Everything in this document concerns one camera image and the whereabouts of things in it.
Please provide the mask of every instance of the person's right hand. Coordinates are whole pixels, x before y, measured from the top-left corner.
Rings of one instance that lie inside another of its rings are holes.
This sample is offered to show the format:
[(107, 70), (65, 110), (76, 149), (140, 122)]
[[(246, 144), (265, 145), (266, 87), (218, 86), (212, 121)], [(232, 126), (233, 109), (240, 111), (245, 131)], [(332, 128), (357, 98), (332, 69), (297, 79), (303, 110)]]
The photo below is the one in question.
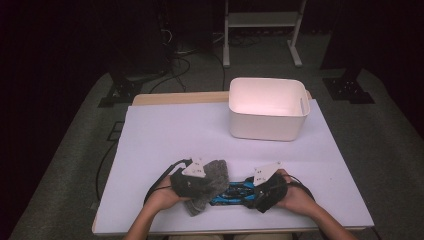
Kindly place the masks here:
[[(277, 173), (283, 175), (287, 183), (293, 181), (284, 169), (279, 169)], [(309, 217), (319, 208), (305, 191), (294, 186), (289, 186), (286, 196), (275, 205)]]

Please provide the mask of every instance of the white bin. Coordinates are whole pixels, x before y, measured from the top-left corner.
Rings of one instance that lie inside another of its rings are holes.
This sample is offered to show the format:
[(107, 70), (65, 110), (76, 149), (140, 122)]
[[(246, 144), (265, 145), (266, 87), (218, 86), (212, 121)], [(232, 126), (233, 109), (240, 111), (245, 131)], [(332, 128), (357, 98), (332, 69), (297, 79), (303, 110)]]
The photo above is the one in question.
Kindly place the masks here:
[(309, 114), (297, 80), (235, 78), (229, 92), (230, 133), (237, 138), (293, 141)]

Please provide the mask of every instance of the bracket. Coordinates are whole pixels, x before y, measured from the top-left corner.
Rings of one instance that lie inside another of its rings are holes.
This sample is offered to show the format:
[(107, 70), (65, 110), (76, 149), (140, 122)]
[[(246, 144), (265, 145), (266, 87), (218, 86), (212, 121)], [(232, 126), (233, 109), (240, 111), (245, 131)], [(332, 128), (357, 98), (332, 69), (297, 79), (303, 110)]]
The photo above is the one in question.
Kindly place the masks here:
[(255, 175), (253, 178), (253, 185), (258, 186), (262, 183), (268, 181), (271, 176), (281, 168), (281, 162), (276, 162), (272, 164), (268, 164), (265, 166), (255, 168)]
[(193, 163), (191, 163), (188, 167), (186, 167), (182, 174), (185, 176), (191, 176), (191, 177), (199, 177), (199, 178), (205, 178), (206, 173), (203, 169), (203, 163), (201, 159), (193, 160)]

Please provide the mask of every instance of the person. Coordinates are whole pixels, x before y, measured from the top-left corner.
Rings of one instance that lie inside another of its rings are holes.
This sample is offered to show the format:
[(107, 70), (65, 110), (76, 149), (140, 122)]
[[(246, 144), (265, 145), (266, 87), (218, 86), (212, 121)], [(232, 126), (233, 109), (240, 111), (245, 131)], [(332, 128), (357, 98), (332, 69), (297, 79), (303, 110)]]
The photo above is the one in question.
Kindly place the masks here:
[[(282, 174), (287, 182), (292, 181), (284, 169), (277, 173)], [(162, 210), (171, 208), (177, 202), (189, 200), (179, 197), (170, 187), (171, 180), (167, 176), (144, 204), (140, 213), (131, 225), (125, 240), (144, 240), (152, 225), (156, 214)], [(347, 231), (336, 219), (324, 208), (319, 206), (306, 192), (294, 186), (289, 186), (286, 196), (275, 206), (288, 209), (294, 213), (310, 217), (329, 239), (352, 240), (357, 239)]]

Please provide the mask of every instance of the table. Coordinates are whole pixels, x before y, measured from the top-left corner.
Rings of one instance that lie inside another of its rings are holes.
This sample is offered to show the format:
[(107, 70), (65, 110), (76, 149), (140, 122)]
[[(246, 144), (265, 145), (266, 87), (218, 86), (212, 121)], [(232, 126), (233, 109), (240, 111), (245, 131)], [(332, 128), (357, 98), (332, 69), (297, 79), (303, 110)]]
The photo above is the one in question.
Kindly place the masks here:
[(307, 0), (302, 0), (297, 12), (265, 12), (265, 13), (230, 13), (228, 1), (225, 1), (225, 22), (224, 22), (224, 48), (223, 65), (230, 66), (230, 47), (228, 44), (229, 28), (234, 27), (294, 27), (293, 37), (287, 40), (287, 44), (296, 67), (302, 66), (299, 54), (296, 49), (297, 37), (303, 19), (303, 13)]
[[(137, 96), (127, 112), (93, 233), (128, 231), (151, 184), (169, 165), (187, 157), (201, 157), (205, 164), (225, 159), (230, 181), (244, 180), (253, 175), (254, 167), (281, 160), (283, 167), (308, 186), (320, 205), (343, 226), (363, 229), (374, 225), (315, 100), (310, 100), (311, 113), (293, 142), (231, 137), (226, 129), (226, 101), (228, 92)], [(316, 229), (309, 218), (284, 209), (272, 208), (262, 214), (243, 206), (208, 206), (198, 216), (190, 217), (181, 203), (160, 212), (150, 234)]]

